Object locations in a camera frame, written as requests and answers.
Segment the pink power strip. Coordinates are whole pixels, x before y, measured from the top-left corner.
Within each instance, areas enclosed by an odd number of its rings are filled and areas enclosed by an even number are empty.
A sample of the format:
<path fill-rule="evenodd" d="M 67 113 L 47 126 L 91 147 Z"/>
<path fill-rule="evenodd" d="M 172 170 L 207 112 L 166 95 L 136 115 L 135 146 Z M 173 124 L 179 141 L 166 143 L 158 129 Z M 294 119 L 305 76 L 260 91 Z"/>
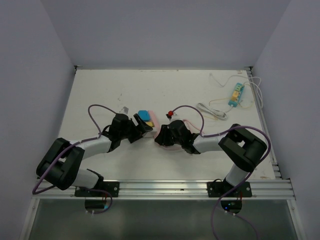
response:
<path fill-rule="evenodd" d="M 150 122 L 154 123 L 154 128 L 159 128 L 161 130 L 161 125 L 160 125 L 160 122 L 158 121 L 156 114 L 152 110 L 148 110 L 148 112 L 150 115 Z M 200 128 L 195 126 L 189 120 L 183 119 L 182 121 L 186 125 L 187 129 L 190 130 L 192 133 L 196 133 L 196 132 L 200 131 Z M 180 151 L 180 150 L 182 150 L 182 148 L 179 145 L 161 146 L 161 147 L 167 151 Z"/>

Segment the white plug adapter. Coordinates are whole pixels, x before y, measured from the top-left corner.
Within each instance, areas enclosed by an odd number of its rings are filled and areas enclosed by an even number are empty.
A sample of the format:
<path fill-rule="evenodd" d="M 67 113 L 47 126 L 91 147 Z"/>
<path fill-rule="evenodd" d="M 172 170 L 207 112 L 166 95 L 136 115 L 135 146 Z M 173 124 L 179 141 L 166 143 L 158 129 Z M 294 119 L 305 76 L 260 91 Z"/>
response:
<path fill-rule="evenodd" d="M 144 138 L 156 138 L 160 133 L 160 129 L 158 127 L 153 127 L 151 131 L 148 131 L 143 137 Z"/>

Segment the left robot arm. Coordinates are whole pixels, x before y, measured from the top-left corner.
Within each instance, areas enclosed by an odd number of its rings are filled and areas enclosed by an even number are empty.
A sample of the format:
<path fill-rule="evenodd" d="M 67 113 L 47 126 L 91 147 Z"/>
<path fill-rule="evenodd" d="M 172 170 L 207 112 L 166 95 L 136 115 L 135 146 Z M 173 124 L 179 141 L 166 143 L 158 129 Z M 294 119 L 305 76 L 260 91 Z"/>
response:
<path fill-rule="evenodd" d="M 152 130 L 138 114 L 129 118 L 126 114 L 117 113 L 112 123 L 95 137 L 82 141 L 57 138 L 37 166 L 36 174 L 40 181 L 46 180 L 60 190 L 86 188 L 92 196 L 99 196 L 104 190 L 104 177 L 93 170 L 81 169 L 82 161 L 114 151 L 122 140 L 133 143 Z"/>

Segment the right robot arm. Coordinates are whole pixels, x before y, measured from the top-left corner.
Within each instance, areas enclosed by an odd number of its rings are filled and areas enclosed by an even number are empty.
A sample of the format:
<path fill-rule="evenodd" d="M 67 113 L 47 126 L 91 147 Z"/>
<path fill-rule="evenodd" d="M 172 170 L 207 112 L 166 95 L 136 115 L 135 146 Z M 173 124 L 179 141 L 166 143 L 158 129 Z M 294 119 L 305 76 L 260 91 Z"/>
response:
<path fill-rule="evenodd" d="M 202 136 L 192 133 L 182 120 L 174 120 L 161 126 L 154 141 L 163 147 L 179 145 L 191 155 L 223 151 L 233 162 L 222 185 L 223 192 L 231 197 L 241 190 L 241 185 L 271 151 L 271 141 L 263 131 L 239 124 Z"/>

